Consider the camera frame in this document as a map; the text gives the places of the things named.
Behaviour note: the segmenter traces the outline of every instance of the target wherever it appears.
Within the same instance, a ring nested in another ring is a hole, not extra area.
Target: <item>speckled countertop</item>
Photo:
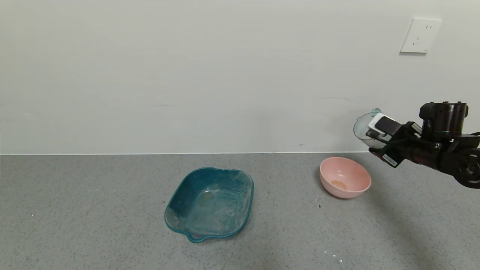
[[[479,269],[479,190],[408,161],[337,154],[373,179],[337,199],[318,180],[334,155],[2,156],[0,269]],[[247,172],[252,212],[235,237],[192,244],[163,213],[206,166]]]

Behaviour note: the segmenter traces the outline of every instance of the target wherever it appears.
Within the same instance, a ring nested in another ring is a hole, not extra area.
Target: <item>label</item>
[[[387,154],[384,154],[384,155],[382,156],[382,158],[383,158],[386,162],[390,163],[392,166],[398,165],[398,163],[397,163],[395,160],[393,160],[391,157],[387,156]]]

